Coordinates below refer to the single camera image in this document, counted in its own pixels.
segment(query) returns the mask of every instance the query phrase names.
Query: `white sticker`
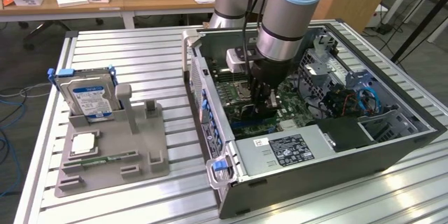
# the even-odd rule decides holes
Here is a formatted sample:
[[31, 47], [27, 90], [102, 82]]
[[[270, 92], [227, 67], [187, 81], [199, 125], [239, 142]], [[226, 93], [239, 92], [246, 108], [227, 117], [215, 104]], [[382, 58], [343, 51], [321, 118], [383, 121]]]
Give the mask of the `white sticker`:
[[109, 101], [102, 97], [103, 87], [86, 87], [73, 89], [73, 95], [87, 118], [102, 118], [111, 114]]
[[121, 9], [119, 7], [102, 7], [99, 10], [118, 10]]
[[253, 140], [254, 147], [259, 147], [269, 144], [269, 139], [266, 137]]

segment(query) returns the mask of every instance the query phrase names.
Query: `warning label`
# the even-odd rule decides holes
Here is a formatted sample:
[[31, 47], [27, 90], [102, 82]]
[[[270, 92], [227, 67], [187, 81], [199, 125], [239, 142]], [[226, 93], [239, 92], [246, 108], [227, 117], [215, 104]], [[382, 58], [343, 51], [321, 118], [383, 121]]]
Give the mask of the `warning label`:
[[314, 158], [299, 134], [269, 140], [269, 145], [281, 166], [293, 165]]

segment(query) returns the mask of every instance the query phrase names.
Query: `hard drive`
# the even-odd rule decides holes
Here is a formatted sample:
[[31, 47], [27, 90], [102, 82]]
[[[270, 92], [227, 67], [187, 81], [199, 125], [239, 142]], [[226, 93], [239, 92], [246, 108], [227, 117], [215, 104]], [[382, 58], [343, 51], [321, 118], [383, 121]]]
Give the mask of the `hard drive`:
[[83, 115], [87, 122], [113, 119], [111, 111], [121, 105], [114, 96], [114, 68], [85, 70], [47, 70], [47, 79], [55, 85], [70, 108], [70, 116]]

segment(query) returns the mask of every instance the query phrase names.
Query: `motherboard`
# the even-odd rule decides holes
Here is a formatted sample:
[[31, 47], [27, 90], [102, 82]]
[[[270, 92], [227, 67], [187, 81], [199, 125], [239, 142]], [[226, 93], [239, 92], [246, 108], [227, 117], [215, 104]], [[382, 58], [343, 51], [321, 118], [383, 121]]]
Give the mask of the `motherboard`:
[[235, 140], [297, 129], [313, 121], [306, 102], [298, 96], [297, 87], [290, 80], [285, 80], [278, 86], [281, 109], [275, 115], [266, 119], [245, 119], [242, 115], [253, 106], [246, 76], [222, 70], [214, 72], [215, 90]]

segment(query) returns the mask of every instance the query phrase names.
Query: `aluminum table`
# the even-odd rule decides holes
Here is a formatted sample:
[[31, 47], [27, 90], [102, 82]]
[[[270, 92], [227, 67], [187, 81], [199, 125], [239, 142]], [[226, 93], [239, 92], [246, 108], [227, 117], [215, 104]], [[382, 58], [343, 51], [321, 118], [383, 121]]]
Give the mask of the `aluminum table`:
[[[411, 98], [448, 125], [446, 107], [343, 23], [325, 22], [331, 23]], [[58, 69], [111, 64], [118, 82], [131, 86], [131, 101], [154, 98], [161, 103], [170, 174], [55, 198], [67, 106], [53, 87], [14, 223], [445, 223], [448, 133], [381, 173], [231, 219], [217, 218], [181, 78], [179, 33], [194, 28], [199, 26], [85, 31], [65, 38]], [[353, 69], [362, 68], [345, 49], [338, 50], [345, 64]]]

